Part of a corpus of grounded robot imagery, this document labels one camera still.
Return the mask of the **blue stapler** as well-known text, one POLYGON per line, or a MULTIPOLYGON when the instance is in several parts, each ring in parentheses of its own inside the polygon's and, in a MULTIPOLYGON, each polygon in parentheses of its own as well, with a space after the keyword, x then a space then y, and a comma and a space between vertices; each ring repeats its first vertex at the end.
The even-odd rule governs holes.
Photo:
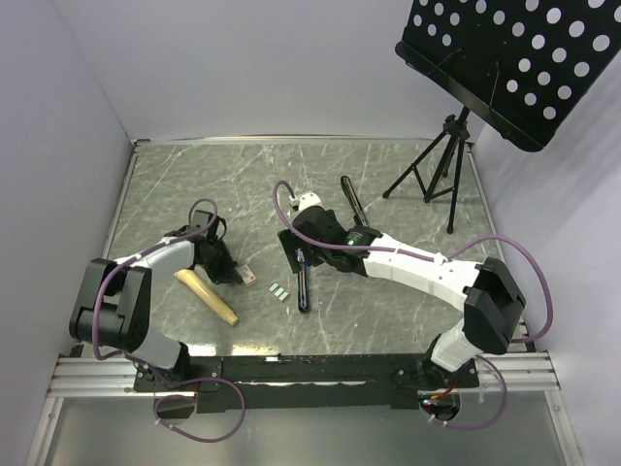
POLYGON ((311 310, 310 298, 309 298, 309 280, 308 280, 309 266, 307 264, 304 253, 301 249, 296 250, 295 256, 297 259, 297 263, 299 265, 299 271, 297 272, 298 310, 302 314, 308 314, 311 310))

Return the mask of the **small staple box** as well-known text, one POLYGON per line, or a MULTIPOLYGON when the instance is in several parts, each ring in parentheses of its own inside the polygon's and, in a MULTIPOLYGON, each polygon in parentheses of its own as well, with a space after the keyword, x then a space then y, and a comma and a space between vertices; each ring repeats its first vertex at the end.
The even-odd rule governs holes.
POLYGON ((250 286, 257 281, 256 276, 246 264, 238 268, 238 273, 246 286, 250 286))

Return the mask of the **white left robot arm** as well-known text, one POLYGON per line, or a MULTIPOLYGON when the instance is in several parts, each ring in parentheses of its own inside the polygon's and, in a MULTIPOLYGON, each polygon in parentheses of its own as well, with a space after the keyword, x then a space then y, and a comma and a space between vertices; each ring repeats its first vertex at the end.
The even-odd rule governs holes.
POLYGON ((202 268, 213 283, 240 283, 238 262, 224 243, 228 225, 221 216, 198 210, 189 222, 159 242, 116 260, 96 258, 86 266, 69 321, 69 333, 95 349, 113 351, 153 367, 172 390, 192 377, 187 345, 150 326, 153 284, 181 270, 202 268))

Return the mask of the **grey staple strip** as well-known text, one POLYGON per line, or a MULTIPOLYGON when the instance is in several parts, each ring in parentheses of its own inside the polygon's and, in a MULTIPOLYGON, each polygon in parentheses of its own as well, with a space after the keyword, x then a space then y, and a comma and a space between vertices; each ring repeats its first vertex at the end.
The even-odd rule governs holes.
POLYGON ((284 302, 289 296, 288 291, 276 282, 271 283, 268 286, 268 290, 279 300, 279 302, 284 302))

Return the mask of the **black stapler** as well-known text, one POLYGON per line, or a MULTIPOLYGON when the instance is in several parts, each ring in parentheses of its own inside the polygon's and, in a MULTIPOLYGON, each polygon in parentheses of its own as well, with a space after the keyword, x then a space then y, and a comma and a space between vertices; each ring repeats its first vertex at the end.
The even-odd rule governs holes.
POLYGON ((362 225, 365 227, 369 227, 369 220, 364 212, 362 204, 355 192, 352 181, 349 176, 341 176, 340 178, 341 189, 343 194, 353 211, 353 219, 356 225, 362 225))

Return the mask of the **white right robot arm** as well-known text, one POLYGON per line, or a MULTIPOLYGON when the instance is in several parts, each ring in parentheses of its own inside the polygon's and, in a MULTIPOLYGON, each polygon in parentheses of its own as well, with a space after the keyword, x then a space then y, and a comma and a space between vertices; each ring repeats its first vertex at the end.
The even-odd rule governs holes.
POLYGON ((327 264, 342 273, 400 283, 436 297, 462 313, 441 333, 423 364, 425 379, 445 386, 470 359, 507 352, 526 299, 505 263, 452 260, 401 243, 371 227, 344 229, 331 210, 302 210, 278 232, 292 272, 327 264))

